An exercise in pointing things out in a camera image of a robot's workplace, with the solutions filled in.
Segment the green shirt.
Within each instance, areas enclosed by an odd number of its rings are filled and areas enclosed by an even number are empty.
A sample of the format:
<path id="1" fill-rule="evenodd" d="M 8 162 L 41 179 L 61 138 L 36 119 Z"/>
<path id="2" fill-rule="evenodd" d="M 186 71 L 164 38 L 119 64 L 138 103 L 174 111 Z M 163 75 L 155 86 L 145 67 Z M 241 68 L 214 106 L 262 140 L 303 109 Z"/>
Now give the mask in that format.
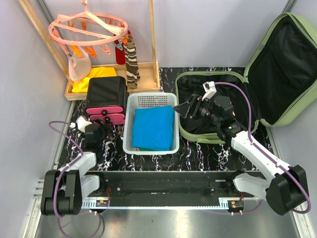
<path id="1" fill-rule="evenodd" d="M 141 147 L 134 147 L 136 149 L 136 151 L 153 151 L 151 149 L 146 149 L 146 148 L 141 148 Z"/>

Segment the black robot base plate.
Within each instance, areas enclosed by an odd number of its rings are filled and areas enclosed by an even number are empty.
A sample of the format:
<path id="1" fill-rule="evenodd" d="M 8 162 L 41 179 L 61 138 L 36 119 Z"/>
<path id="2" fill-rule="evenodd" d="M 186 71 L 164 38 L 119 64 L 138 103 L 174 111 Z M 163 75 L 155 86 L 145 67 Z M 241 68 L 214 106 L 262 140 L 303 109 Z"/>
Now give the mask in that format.
<path id="1" fill-rule="evenodd" d="M 234 172 L 88 172 L 100 178 L 99 189 L 83 199 L 81 209 L 228 209 L 226 179 Z"/>

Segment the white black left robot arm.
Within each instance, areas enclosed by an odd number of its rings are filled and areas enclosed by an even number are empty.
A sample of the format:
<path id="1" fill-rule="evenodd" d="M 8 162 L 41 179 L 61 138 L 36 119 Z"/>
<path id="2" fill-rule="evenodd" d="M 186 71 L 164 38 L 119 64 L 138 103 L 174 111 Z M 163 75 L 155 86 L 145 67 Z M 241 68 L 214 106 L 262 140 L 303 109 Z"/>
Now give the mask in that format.
<path id="1" fill-rule="evenodd" d="M 97 156 L 94 152 L 85 152 L 74 139 L 56 129 L 53 124 L 62 123 L 71 128 L 77 128 L 84 134 L 85 145 L 96 146 L 104 140 L 112 130 L 110 122 L 95 119 L 88 121 L 80 116 L 76 122 L 51 121 L 49 127 L 65 136 L 78 148 L 78 156 L 70 163 L 58 170 L 47 171 L 44 178 L 44 186 L 41 199 L 41 213 L 44 216 L 55 215 L 59 218 L 65 215 L 77 215 L 81 210 L 83 199 L 93 193 L 102 196 L 106 193 L 107 184 L 101 181 L 99 176 L 86 173 L 97 164 Z"/>

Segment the blue shirt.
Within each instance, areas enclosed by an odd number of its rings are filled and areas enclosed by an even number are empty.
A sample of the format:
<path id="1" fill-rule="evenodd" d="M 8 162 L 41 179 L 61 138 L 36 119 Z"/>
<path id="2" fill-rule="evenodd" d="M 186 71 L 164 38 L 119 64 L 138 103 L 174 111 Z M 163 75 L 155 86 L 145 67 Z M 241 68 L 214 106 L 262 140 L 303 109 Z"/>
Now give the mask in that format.
<path id="1" fill-rule="evenodd" d="M 132 146 L 168 151 L 173 146 L 175 112 L 172 106 L 136 109 L 132 127 Z"/>

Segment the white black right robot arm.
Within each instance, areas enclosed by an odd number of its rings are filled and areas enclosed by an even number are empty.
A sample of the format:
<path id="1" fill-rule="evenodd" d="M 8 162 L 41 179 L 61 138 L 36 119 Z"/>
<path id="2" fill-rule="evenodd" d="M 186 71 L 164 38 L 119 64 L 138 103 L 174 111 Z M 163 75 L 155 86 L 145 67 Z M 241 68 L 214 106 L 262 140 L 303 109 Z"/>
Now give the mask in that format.
<path id="1" fill-rule="evenodd" d="M 264 176 L 254 177 L 243 171 L 231 174 L 225 182 L 229 196 L 248 193 L 265 200 L 278 215 L 290 211 L 307 214 L 311 210 L 307 176 L 299 166 L 290 166 L 260 145 L 235 118 L 228 97 L 217 96 L 212 102 L 192 95 L 173 108 L 182 118 L 203 118 L 216 127 L 218 137 L 251 161 Z"/>

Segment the magenta plastic tray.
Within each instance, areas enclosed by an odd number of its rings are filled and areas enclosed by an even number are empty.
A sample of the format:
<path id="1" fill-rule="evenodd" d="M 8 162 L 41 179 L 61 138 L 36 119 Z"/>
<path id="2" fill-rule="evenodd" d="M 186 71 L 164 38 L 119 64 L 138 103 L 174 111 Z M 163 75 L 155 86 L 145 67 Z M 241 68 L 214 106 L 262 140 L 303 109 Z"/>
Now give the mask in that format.
<path id="1" fill-rule="evenodd" d="M 123 107 L 109 106 L 109 107 L 87 108 L 86 113 L 90 115 L 103 115 L 103 116 L 106 116 L 108 114 L 121 114 L 123 113 Z"/>

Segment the green hard-shell suitcase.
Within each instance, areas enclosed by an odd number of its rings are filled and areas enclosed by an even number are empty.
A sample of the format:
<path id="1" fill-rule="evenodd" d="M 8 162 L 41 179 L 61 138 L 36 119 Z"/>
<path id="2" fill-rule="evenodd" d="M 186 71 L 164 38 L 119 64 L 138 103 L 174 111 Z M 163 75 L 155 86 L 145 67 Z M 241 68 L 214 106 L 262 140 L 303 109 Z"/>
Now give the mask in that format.
<path id="1" fill-rule="evenodd" d="M 178 103 L 203 96 L 215 83 L 233 104 L 236 120 L 256 130 L 291 123 L 317 97 L 317 30 L 304 17 L 285 12 L 271 24 L 243 73 L 192 71 L 176 81 Z"/>

